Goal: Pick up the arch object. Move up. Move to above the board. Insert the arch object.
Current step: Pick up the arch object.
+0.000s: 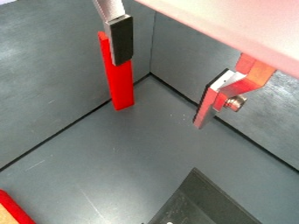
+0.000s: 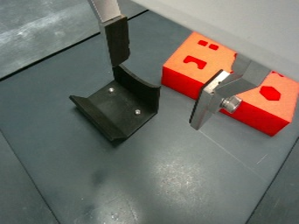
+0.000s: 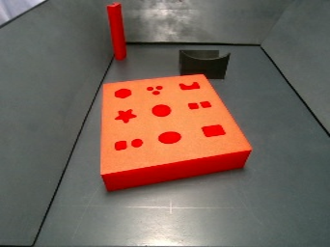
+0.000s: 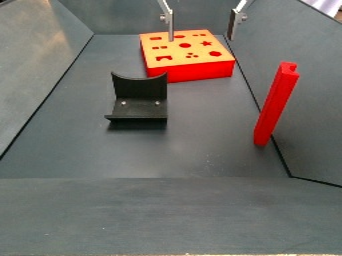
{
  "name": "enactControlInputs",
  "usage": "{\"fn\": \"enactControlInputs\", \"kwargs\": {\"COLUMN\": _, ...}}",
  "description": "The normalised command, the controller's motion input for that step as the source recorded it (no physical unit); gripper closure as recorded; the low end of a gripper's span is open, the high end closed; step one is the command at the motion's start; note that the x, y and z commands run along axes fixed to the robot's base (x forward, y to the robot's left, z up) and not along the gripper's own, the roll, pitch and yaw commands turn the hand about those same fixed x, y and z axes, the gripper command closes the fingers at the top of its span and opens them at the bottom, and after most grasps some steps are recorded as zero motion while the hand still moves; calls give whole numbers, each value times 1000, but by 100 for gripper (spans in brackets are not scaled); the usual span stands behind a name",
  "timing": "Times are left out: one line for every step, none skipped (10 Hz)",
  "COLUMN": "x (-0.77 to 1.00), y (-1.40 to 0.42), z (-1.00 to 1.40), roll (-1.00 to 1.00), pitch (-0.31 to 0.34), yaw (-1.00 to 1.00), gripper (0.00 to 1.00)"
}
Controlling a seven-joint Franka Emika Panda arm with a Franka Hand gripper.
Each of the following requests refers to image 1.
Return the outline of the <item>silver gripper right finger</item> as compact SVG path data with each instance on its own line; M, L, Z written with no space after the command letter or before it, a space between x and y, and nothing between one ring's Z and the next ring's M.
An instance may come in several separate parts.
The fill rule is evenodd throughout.
M235 70L226 69L206 86L192 120L195 127L202 129L223 108L238 112L247 101L243 94L260 89L275 71L272 66L242 53Z

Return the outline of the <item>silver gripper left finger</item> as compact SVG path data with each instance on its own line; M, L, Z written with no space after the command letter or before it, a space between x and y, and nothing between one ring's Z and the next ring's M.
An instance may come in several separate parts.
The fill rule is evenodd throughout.
M110 39L111 57L120 66L134 56L134 17L126 13L122 0L92 0Z

